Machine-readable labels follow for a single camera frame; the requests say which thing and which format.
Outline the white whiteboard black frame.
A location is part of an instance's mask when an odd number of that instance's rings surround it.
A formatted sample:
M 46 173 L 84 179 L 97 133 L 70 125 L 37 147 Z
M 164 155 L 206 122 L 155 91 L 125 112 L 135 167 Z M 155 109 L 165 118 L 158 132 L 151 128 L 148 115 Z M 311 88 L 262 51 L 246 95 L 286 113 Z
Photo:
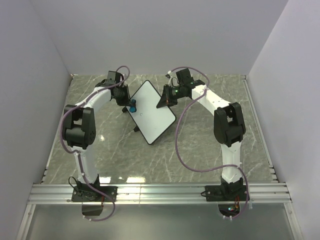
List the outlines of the white whiteboard black frame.
M 134 131 L 141 132 L 148 145 L 152 145 L 177 120 L 174 112 L 168 107 L 157 108 L 161 99 L 154 85 L 146 80 L 131 97 L 135 100 L 136 111 L 125 106 L 124 113 L 128 112 L 135 123 Z

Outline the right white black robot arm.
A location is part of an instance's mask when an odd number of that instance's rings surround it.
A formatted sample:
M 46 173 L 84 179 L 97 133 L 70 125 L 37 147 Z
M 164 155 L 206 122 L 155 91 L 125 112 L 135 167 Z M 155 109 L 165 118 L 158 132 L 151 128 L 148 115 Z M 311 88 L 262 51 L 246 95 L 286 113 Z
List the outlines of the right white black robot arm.
M 233 200 L 245 193 L 248 188 L 247 178 L 242 171 L 241 143 L 246 133 L 242 107 L 239 103 L 224 100 L 209 89 L 209 82 L 195 80 L 191 67 L 180 66 L 167 72 L 168 84 L 164 85 L 162 95 L 156 107 L 173 107 L 182 98 L 191 102 L 183 113 L 194 104 L 200 103 L 213 116 L 213 134 L 220 144 L 222 153 L 220 195 L 224 200 Z

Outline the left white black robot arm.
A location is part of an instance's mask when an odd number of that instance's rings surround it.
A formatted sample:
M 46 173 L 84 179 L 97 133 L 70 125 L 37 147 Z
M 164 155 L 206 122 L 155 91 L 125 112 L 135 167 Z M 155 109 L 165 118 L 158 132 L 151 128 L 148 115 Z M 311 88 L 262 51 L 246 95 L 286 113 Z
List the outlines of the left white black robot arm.
M 75 105 L 66 105 L 63 110 L 59 138 L 64 150 L 73 154 L 76 161 L 78 178 L 73 189 L 77 195 L 89 201 L 96 201 L 103 196 L 93 153 L 96 113 L 111 100 L 123 107 L 123 112 L 137 111 L 136 101 L 130 98 L 129 87 L 125 84 L 126 79 L 128 76 L 118 69 L 109 71 L 89 96 Z

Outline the blue whiteboard eraser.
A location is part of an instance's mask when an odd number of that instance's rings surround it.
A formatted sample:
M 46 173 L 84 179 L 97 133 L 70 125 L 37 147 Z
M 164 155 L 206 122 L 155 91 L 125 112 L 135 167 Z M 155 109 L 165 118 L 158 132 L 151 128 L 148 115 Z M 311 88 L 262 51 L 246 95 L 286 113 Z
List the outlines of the blue whiteboard eraser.
M 130 100 L 130 106 L 129 106 L 129 112 L 130 113 L 135 113 L 137 111 L 137 106 L 136 106 L 136 100 L 131 99 Z

